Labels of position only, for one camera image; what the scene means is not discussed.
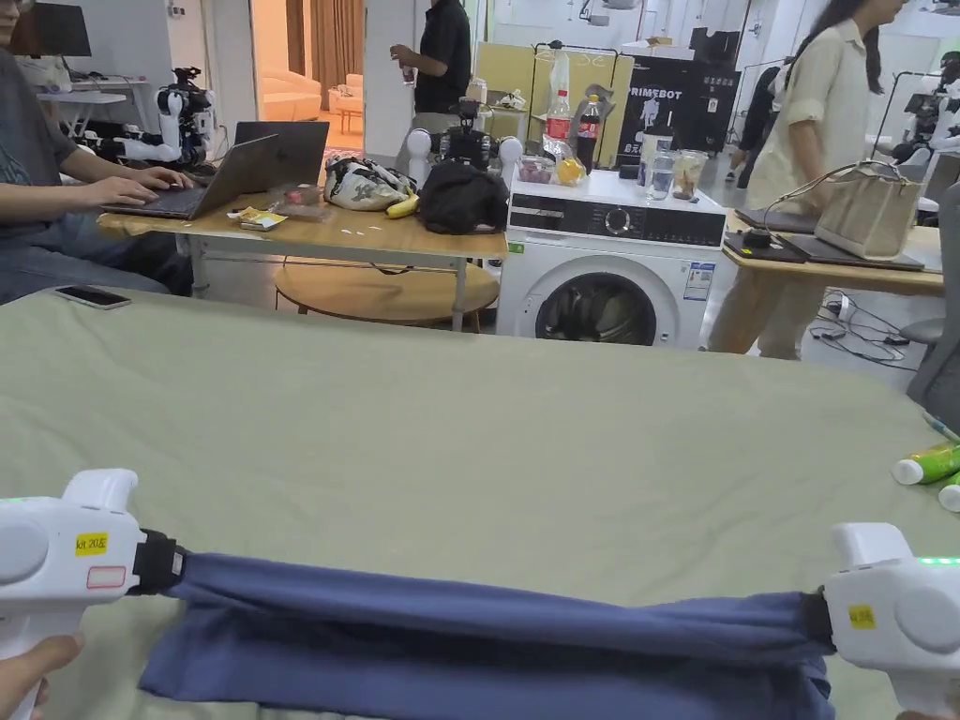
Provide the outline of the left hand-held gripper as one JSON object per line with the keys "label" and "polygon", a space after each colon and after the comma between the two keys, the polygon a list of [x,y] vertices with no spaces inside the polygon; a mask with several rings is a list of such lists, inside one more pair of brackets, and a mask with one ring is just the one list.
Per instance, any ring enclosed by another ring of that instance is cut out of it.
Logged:
{"label": "left hand-held gripper", "polygon": [[186,551],[128,511],[126,469],[74,475],[58,497],[1,501],[1,656],[74,634],[84,612],[181,582]]}

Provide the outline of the person's left hand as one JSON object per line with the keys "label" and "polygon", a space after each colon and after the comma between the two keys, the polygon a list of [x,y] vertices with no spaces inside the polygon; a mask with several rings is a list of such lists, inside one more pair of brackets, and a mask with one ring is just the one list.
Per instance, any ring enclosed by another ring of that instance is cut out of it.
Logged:
{"label": "person's left hand", "polygon": [[82,634],[48,637],[24,654],[1,661],[1,718],[15,719],[28,699],[32,699],[30,719],[42,719],[42,705],[49,695],[47,676],[65,668],[80,655]]}

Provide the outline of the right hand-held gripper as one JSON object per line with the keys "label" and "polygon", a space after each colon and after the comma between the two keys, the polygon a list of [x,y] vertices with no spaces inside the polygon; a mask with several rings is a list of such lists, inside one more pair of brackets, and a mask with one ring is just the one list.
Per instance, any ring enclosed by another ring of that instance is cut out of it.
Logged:
{"label": "right hand-held gripper", "polygon": [[959,560],[917,557],[888,523],[832,528],[840,569],[802,598],[811,636],[885,673],[907,712],[959,712]]}

